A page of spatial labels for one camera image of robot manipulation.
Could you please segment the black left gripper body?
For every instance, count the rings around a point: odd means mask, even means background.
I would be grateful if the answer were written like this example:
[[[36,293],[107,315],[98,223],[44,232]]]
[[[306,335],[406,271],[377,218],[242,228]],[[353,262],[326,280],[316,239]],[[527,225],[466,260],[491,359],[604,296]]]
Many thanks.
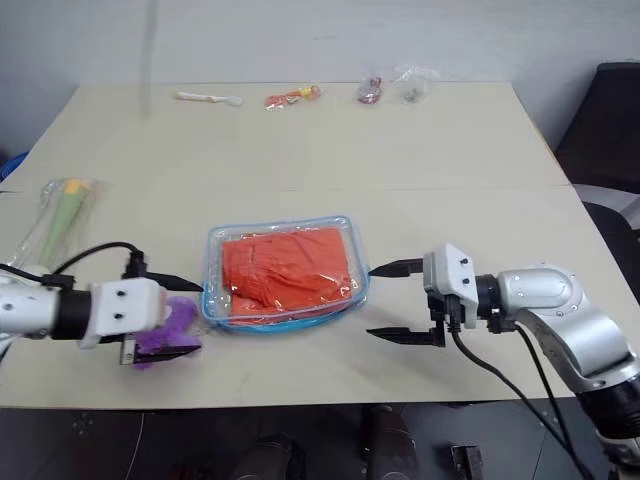
[[[123,366],[141,367],[142,354],[139,352],[139,345],[135,336],[129,334],[109,335],[102,337],[100,344],[118,344],[119,345],[119,363]]]

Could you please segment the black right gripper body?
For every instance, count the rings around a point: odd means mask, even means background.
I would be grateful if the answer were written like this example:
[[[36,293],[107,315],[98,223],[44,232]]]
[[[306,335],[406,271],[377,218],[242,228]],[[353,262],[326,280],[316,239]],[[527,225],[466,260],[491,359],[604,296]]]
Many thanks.
[[[464,323],[464,306],[461,299],[453,294],[442,295],[428,293],[428,308],[431,320],[435,326],[429,330],[431,345],[444,348],[446,346],[445,333],[458,337]]]

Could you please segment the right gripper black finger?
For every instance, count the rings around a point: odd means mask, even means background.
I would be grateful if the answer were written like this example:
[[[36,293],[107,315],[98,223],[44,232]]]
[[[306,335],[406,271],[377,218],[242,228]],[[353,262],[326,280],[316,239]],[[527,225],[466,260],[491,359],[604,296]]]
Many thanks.
[[[424,258],[401,259],[378,266],[369,271],[370,277],[403,278],[423,273]]]
[[[406,327],[367,329],[366,332],[382,340],[400,345],[436,345],[431,332],[414,332]]]

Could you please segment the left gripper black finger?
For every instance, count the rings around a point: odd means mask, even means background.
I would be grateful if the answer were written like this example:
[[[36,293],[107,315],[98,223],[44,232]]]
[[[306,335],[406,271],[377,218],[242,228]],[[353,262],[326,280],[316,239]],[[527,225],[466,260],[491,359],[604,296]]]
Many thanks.
[[[159,350],[151,353],[141,353],[139,348],[136,348],[133,356],[133,364],[144,365],[144,364],[158,363],[163,361],[170,361],[182,356],[192,354],[200,349],[201,349],[200,345],[164,346]]]
[[[173,292],[202,292],[203,288],[192,281],[176,275],[147,272],[145,277],[158,283],[161,287]]]

